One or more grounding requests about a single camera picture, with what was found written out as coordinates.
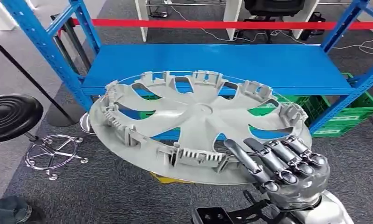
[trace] stool seat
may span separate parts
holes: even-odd
[[[28,132],[40,121],[42,113],[43,107],[34,97],[0,95],[0,142]]]

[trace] shelf board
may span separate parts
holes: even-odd
[[[164,70],[217,71],[258,81],[282,95],[347,95],[353,90],[320,46],[301,44],[103,45],[82,88],[85,94],[101,95],[116,79]]]

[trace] black stool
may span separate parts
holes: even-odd
[[[56,174],[51,174],[50,170],[56,169],[67,164],[73,158],[81,159],[81,163],[87,163],[87,158],[81,158],[76,155],[78,143],[82,142],[82,138],[70,137],[63,134],[50,135],[45,138],[32,135],[29,131],[40,121],[43,113],[43,108],[37,99],[22,94],[7,94],[0,95],[0,142],[14,139],[20,135],[26,135],[33,145],[28,149],[25,156],[25,162],[28,167],[37,170],[45,170],[49,175],[49,179],[54,181],[57,179]],[[54,138],[64,138],[66,141],[59,147],[52,147]],[[72,153],[60,152],[66,145],[71,144]],[[31,156],[34,148],[38,148],[42,153]],[[65,156],[66,160],[54,165],[56,155]],[[48,165],[45,167],[36,167],[32,160],[37,157],[46,156]]]

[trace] jeans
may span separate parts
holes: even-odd
[[[0,224],[26,222],[31,215],[31,207],[23,199],[11,196],[0,199]]]

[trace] robotic hand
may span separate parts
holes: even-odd
[[[254,159],[235,141],[224,141],[270,202],[280,212],[291,214],[279,223],[353,224],[343,204],[325,190],[330,167],[323,155],[312,152],[294,136],[264,144],[247,138],[244,143],[255,153]]]

